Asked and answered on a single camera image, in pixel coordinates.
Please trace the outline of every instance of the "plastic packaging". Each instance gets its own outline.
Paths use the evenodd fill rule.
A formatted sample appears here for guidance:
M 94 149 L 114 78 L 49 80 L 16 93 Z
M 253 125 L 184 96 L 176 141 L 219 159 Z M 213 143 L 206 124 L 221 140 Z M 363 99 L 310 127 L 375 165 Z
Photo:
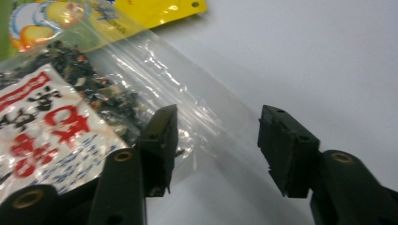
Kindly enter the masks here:
M 122 12 L 114 8 L 112 8 L 112 10 L 115 11 L 118 17 L 125 18 L 126 20 L 128 19 Z M 60 41 L 53 42 L 50 46 L 36 48 L 16 58 L 0 62 L 0 71 L 4 71 L 1 77 L 1 84 L 3 88 L 5 88 L 3 90 L 7 90 L 6 86 L 10 86 L 11 84 L 11 86 L 21 86 L 21 81 L 23 81 L 23 75 L 21 74 L 31 74 L 32 71 L 30 70 L 32 68 L 30 67 L 32 67 L 35 62 L 37 63 L 39 59 L 44 58 L 44 61 L 46 61 L 47 57 L 51 58 L 52 60 L 50 60 L 50 62 L 44 63 L 50 63 L 52 66 L 47 64 L 45 67 L 49 70 L 53 67 L 54 69 L 52 72 L 57 71 L 57 66 L 59 65 L 53 60 L 54 57 L 65 57 L 68 56 L 65 52 L 70 52 L 72 57 L 69 60 L 65 60 L 65 62 L 72 62 L 73 60 L 76 60 L 76 62 L 71 63 L 72 67 L 60 67 L 57 71 L 57 74 L 59 74 L 58 77 L 63 77 L 65 81 L 69 81 L 69 84 L 64 87 L 68 88 L 71 93 L 75 92 L 81 95 L 83 99 L 79 101 L 81 104 L 90 105 L 94 110 L 97 110 L 97 113 L 93 113 L 93 111 L 89 110 L 82 110 L 84 115 L 90 118 L 91 116 L 99 118 L 96 114 L 101 116 L 102 120 L 99 119 L 98 121 L 107 121 L 108 126 L 114 129 L 114 133 L 117 133 L 115 127 L 126 124 L 124 123 L 126 117 L 123 118 L 124 113 L 120 112 L 117 114 L 121 115 L 121 123 L 113 124 L 110 120 L 115 118 L 114 113 L 102 113 L 101 107 L 96 109 L 97 103 L 92 104 L 93 99 L 94 101 L 99 99 L 99 103 L 106 104 L 106 98 L 115 98 L 115 96 L 113 96 L 115 90 L 117 90 L 117 95 L 120 93 L 127 93 L 128 95 L 134 94 L 137 102 L 133 104 L 129 101 L 128 105 L 131 105 L 133 108 L 138 106 L 137 109 L 134 110 L 138 123 L 132 123 L 136 128 L 139 127 L 136 126 L 136 124 L 144 126 L 147 119 L 150 118 L 151 114 L 158 108 L 170 104 L 177 105 L 179 130 L 179 141 L 176 152 L 177 167 L 193 150 L 206 151 L 210 156 L 217 154 L 219 151 L 217 147 L 220 146 L 220 143 L 228 142 L 231 138 L 233 139 L 238 136 L 239 132 L 248 123 L 249 116 L 246 108 L 222 85 L 212 79 L 211 76 L 202 69 L 192 64 L 159 37 L 145 30 L 138 23 L 130 21 L 130 29 L 141 30 L 141 32 L 129 38 L 125 38 L 124 34 L 121 32 L 112 32 L 103 35 L 103 30 L 95 29 L 87 20 L 81 20 L 79 27 L 80 29 L 78 30 L 65 29 L 56 37 L 56 39 Z M 110 22 L 107 27 L 111 29 L 113 24 Z M 70 38 L 79 36 L 82 33 L 84 33 L 84 36 L 87 38 Z M 98 42 L 96 42 L 97 45 L 92 44 L 93 39 L 98 40 Z M 87 46 L 90 44 L 90 48 L 80 49 L 80 46 Z M 38 63 L 35 67 L 41 67 L 42 63 L 43 62 Z M 85 63 L 88 63 L 90 67 L 84 68 L 82 64 Z M 92 68 L 92 71 L 90 70 L 91 72 L 89 72 L 92 76 L 89 79 L 86 78 L 86 82 L 91 81 L 94 85 L 98 85 L 96 81 L 100 81 L 99 85 L 105 85 L 101 88 L 112 90 L 100 92 L 101 88 L 91 88 L 91 90 L 94 90 L 92 96 L 95 96 L 97 93 L 100 93 L 102 96 L 92 98 L 86 97 L 85 92 L 82 93 L 79 89 L 79 87 L 81 87 L 80 84 L 83 83 L 85 85 L 85 82 L 79 79 L 81 78 L 79 76 L 78 79 L 73 79 L 73 76 L 70 75 L 71 72 L 80 67 L 88 70 Z M 117 88 L 113 89 L 109 88 L 109 86 L 115 86 Z M 10 104 L 3 112 L 15 114 L 17 113 L 16 110 L 17 107 Z M 64 115 L 63 118 L 58 118 L 57 121 L 62 122 L 65 120 L 68 121 L 67 115 Z M 126 137 L 121 137 L 121 139 L 125 140 L 124 143 L 132 145 L 134 142 L 134 134 L 139 135 L 139 128 L 137 128 L 137 133 L 133 132 L 133 130 L 135 130 L 133 128 L 129 128 L 129 130 L 133 135 L 130 135 L 127 139 Z M 0 136 L 1 140 L 5 139 L 3 131 L 4 129 L 0 129 L 0 135 L 2 135 Z M 46 132 L 36 134 L 38 135 L 38 139 L 47 135 Z M 88 181 L 91 177 L 100 174 L 100 170 L 98 170 L 85 179 L 73 178 L 79 178 L 77 174 L 81 173 L 84 170 L 83 168 L 87 166 L 83 165 L 79 167 L 81 166 L 79 165 L 75 166 L 75 170 L 71 169 L 76 163 L 84 164 L 84 162 L 79 162 L 76 156 L 83 155 L 83 152 L 74 150 L 71 153 L 72 157 L 70 157 L 73 159 L 63 163 L 62 165 L 64 167 L 62 168 L 59 167 L 62 158 L 60 157 L 61 155 L 58 154 L 52 157 L 51 162 L 45 165 L 37 165 L 35 173 L 31 175 L 33 177 L 27 177 L 30 179 L 29 181 L 26 180 L 26 177 L 16 177 L 12 170 L 16 166 L 17 158 L 12 155 L 9 148 L 12 144 L 9 144 L 8 148 L 2 148 L 0 150 L 0 179 L 2 179 L 3 183 L 0 184 L 0 201 L 4 200 L 6 196 L 9 195 L 11 190 L 35 183 L 34 181 L 41 184 L 55 184 L 56 179 L 46 176 L 49 170 L 53 171 L 52 177 L 59 177 L 62 174 L 62 182 L 64 182 L 62 183 L 64 184 L 62 187 L 65 187 L 65 189 L 60 189 L 61 186 L 56 186 L 60 192 L 68 191 L 73 188 L 73 186 L 68 185 L 73 181 L 75 184 L 81 184 Z M 38 142 L 38 145 L 43 144 L 45 145 L 45 142 Z M 99 166 L 101 166 L 103 157 L 106 157 L 111 150 L 112 149 L 102 151 L 102 158 L 99 157 Z M 32 156 L 34 153 L 29 152 L 23 154 L 28 157 Z M 19 183 L 15 185 L 15 187 L 13 186 L 14 183 L 10 184 L 11 182 L 5 185 L 7 180 L 18 180 Z
M 143 27 L 152 28 L 170 21 L 178 20 L 207 10 L 205 0 L 109 0 L 116 8 L 134 18 Z M 87 38 L 84 29 L 77 21 L 86 20 L 103 36 L 112 32 L 122 32 L 127 38 L 139 30 L 130 29 L 130 20 L 119 17 L 109 3 L 97 0 L 24 0 L 0 2 L 0 25 L 8 27 L 8 35 L 0 36 L 2 51 L 0 59 L 26 51 L 40 43 L 46 43 L 63 29 L 79 30 L 75 38 Z M 98 43 L 90 37 L 92 43 Z

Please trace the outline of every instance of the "clear plastic bag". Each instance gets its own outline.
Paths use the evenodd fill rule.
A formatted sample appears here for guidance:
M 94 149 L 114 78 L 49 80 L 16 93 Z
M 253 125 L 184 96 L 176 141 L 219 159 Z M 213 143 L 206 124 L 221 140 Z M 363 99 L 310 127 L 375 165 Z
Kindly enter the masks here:
M 210 156 L 217 154 L 221 149 L 216 148 L 222 146 L 222 142 L 234 139 L 248 124 L 249 116 L 246 108 L 205 71 L 191 63 L 159 37 L 145 30 L 123 13 L 114 8 L 112 10 L 117 17 L 130 21 L 131 30 L 141 32 L 128 38 L 125 38 L 123 32 L 118 31 L 104 35 L 104 30 L 94 29 L 90 21 L 81 20 L 79 29 L 63 30 L 50 45 L 36 47 L 18 57 L 0 62 L 0 71 L 3 71 L 1 87 L 6 89 L 10 86 L 19 87 L 24 75 L 31 74 L 45 65 L 46 69 L 54 73 L 57 71 L 59 78 L 69 82 L 64 86 L 69 88 L 70 92 L 80 94 L 82 100 L 79 104 L 90 105 L 97 112 L 82 111 L 86 116 L 90 117 L 94 114 L 94 117 L 98 117 L 97 122 L 106 121 L 107 125 L 104 123 L 103 126 L 112 128 L 126 145 L 134 145 L 134 139 L 154 111 L 166 105 L 176 104 L 179 130 L 176 166 L 178 167 L 193 150 L 206 151 Z M 112 27 L 117 30 L 117 25 L 109 21 L 106 29 L 112 30 Z M 80 46 L 89 46 L 89 48 L 81 50 Z M 54 61 L 54 57 L 65 58 L 69 54 L 72 55 L 71 60 Z M 72 67 L 58 65 L 65 62 L 71 63 Z M 70 75 L 73 68 L 80 66 L 88 69 L 88 73 L 91 74 L 84 76 L 84 81 L 82 77 L 78 76 L 74 79 Z M 93 85 L 96 87 L 88 88 L 92 92 L 87 94 L 86 87 Z M 120 111 L 119 108 L 122 105 L 127 105 L 126 111 Z M 7 107 L 8 113 L 15 114 L 16 110 L 12 104 Z M 134 113 L 134 122 L 127 120 L 130 116 L 129 111 Z M 129 135 L 124 136 L 123 134 L 126 133 L 123 130 L 128 130 Z M 100 174 L 99 169 L 89 177 L 77 176 L 89 165 L 80 163 L 76 166 L 80 158 L 75 155 L 83 156 L 87 153 L 72 151 L 72 154 L 66 157 L 70 161 L 54 155 L 51 162 L 36 165 L 35 173 L 29 176 L 29 181 L 23 180 L 21 177 L 16 177 L 13 172 L 17 158 L 10 153 L 9 149 L 8 146 L 2 148 L 0 152 L 0 178 L 2 179 L 0 201 L 3 201 L 12 191 L 31 184 L 55 185 L 56 181 L 59 181 L 58 178 L 62 177 L 62 181 L 56 187 L 58 191 L 65 192 Z M 99 167 L 110 150 L 104 150 L 100 155 Z M 32 154 L 26 153 L 25 156 L 32 156 Z M 66 162 L 62 163 L 63 168 L 60 169 L 59 162 L 64 161 Z

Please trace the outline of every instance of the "transparent plastic film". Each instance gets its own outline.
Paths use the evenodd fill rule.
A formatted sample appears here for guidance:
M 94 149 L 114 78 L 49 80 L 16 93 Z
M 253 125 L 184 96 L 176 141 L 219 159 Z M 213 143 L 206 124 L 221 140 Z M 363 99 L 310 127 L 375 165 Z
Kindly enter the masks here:
M 46 45 L 0 62 L 0 202 L 33 184 L 63 193 L 93 179 L 104 158 L 134 146 L 167 105 L 178 108 L 176 168 L 194 151 L 227 150 L 249 122 L 208 73 L 108 3 L 87 2 L 106 6 L 131 36 L 112 20 L 98 28 L 78 11 L 75 26 Z

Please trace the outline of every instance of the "plastic bag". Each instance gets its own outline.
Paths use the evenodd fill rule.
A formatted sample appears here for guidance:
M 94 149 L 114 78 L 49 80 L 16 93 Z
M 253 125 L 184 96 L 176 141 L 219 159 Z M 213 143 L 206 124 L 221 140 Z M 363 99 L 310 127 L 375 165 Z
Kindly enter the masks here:
M 118 17 L 125 18 L 123 13 L 114 8 L 112 10 L 115 11 Z M 57 71 L 59 77 L 69 82 L 68 89 L 71 90 L 70 92 L 74 90 L 81 95 L 83 99 L 80 101 L 81 104 L 90 105 L 94 110 L 97 110 L 97 115 L 102 118 L 100 121 L 107 121 L 108 126 L 113 128 L 114 133 L 117 133 L 115 127 L 126 124 L 123 123 L 126 121 L 126 118 L 121 118 L 122 123 L 113 125 L 113 122 L 110 120 L 115 118 L 115 114 L 101 113 L 101 107 L 96 109 L 97 103 L 92 104 L 92 102 L 97 102 L 99 99 L 101 104 L 107 104 L 105 102 L 107 101 L 106 98 L 111 98 L 114 91 L 110 88 L 112 90 L 108 92 L 100 92 L 100 89 L 108 88 L 109 86 L 117 87 L 115 88 L 115 90 L 118 90 L 116 91 L 117 96 L 120 93 L 134 94 L 137 102 L 132 103 L 132 101 L 128 105 L 137 107 L 135 116 L 139 123 L 132 123 L 133 127 L 129 127 L 132 134 L 130 138 L 120 137 L 128 145 L 133 144 L 134 134 L 139 135 L 139 128 L 137 128 L 139 126 L 136 126 L 136 124 L 145 126 L 145 122 L 158 108 L 176 104 L 178 107 L 179 130 L 179 141 L 176 151 L 177 167 L 194 149 L 195 151 L 206 151 L 210 156 L 213 156 L 217 153 L 217 149 L 214 149 L 214 146 L 220 146 L 220 143 L 223 141 L 238 136 L 239 132 L 248 123 L 247 119 L 249 117 L 246 108 L 223 88 L 222 85 L 217 83 L 202 69 L 189 62 L 183 55 L 171 48 L 160 38 L 150 31 L 145 30 L 138 23 L 130 21 L 130 29 L 142 30 L 142 32 L 129 38 L 123 38 L 124 34 L 121 32 L 103 35 L 103 32 L 93 28 L 88 20 L 81 20 L 79 27 L 80 29 L 73 29 L 71 27 L 70 29 L 63 30 L 56 37 L 59 41 L 52 42 L 46 48 L 36 48 L 19 57 L 0 62 L 0 71 L 4 71 L 0 82 L 2 88 L 6 90 L 12 85 L 21 86 L 20 82 L 23 81 L 23 77 L 26 74 L 31 74 L 34 71 L 37 73 L 38 67 L 40 69 L 42 65 L 47 65 L 45 66 L 46 68 L 54 68 L 53 72 Z M 112 27 L 116 29 L 116 26 L 113 26 L 111 22 L 108 23 L 107 29 L 111 29 Z M 86 38 L 70 38 L 78 37 L 82 33 L 84 33 Z M 95 51 L 83 52 L 80 46 L 90 45 L 93 40 L 98 40 L 96 42 L 97 45 L 93 44 L 92 48 L 84 49 L 84 51 Z M 54 60 L 57 57 L 67 58 L 65 60 Z M 90 75 L 89 79 L 85 78 L 82 81 L 80 79 L 82 77 L 78 75 L 76 79 L 74 75 L 70 74 L 76 69 L 86 69 L 90 71 L 88 74 L 92 76 Z M 94 90 L 94 93 L 91 93 L 93 95 L 90 94 L 89 96 L 93 97 L 87 97 L 86 92 L 81 92 L 80 90 L 82 85 L 105 85 L 105 87 L 98 89 L 90 87 L 91 90 Z M 13 104 L 8 105 L 5 109 L 6 112 L 14 114 L 17 113 L 16 110 L 17 108 Z M 91 114 L 95 114 L 92 112 L 84 111 L 88 117 Z M 58 119 L 58 121 L 68 120 L 67 118 L 64 116 L 63 119 Z M 45 136 L 46 133 L 41 132 L 37 135 Z M 82 170 L 72 170 L 71 168 L 76 163 L 79 163 L 76 155 L 82 155 L 83 153 L 72 151 L 72 156 L 70 157 L 72 160 L 66 160 L 63 163 L 63 158 L 60 158 L 60 155 L 55 155 L 52 161 L 45 165 L 36 164 L 35 173 L 31 175 L 30 180 L 28 181 L 26 178 L 23 180 L 16 177 L 12 172 L 18 160 L 11 154 L 10 146 L 12 145 L 9 145 L 8 148 L 2 148 L 0 152 L 0 166 L 2 167 L 0 179 L 3 183 L 3 185 L 0 185 L 0 201 L 4 200 L 11 193 L 11 190 L 16 188 L 23 188 L 24 186 L 36 183 L 54 185 L 55 181 L 57 181 L 55 177 L 62 177 L 62 184 L 56 186 L 58 191 L 62 192 L 73 188 L 70 183 L 82 184 L 91 177 L 100 174 L 100 170 L 98 170 L 90 177 L 81 179 L 73 178 L 80 178 L 77 174 Z M 111 150 L 108 149 L 103 152 L 101 155 L 102 158 L 99 158 L 99 166 L 101 166 L 103 157 L 106 157 Z M 32 154 L 24 153 L 24 156 L 31 156 Z M 60 162 L 64 166 L 62 169 L 59 169 Z M 53 171 L 54 174 L 52 174 L 52 177 L 46 175 L 48 171 Z M 11 187 L 12 184 L 4 185 L 4 182 L 8 179 L 21 180 L 19 180 L 17 186 Z

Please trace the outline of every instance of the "white table surface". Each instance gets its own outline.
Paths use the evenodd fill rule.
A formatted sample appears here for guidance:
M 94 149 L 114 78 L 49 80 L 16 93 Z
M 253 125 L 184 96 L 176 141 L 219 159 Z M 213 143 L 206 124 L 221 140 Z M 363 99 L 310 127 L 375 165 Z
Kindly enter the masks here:
M 321 151 L 360 158 L 398 190 L 398 2 L 221 1 L 154 29 L 252 112 L 253 127 L 216 157 L 195 153 L 172 194 L 151 199 L 148 223 L 314 224 L 309 200 L 281 196 L 256 147 L 263 104 L 285 109 Z

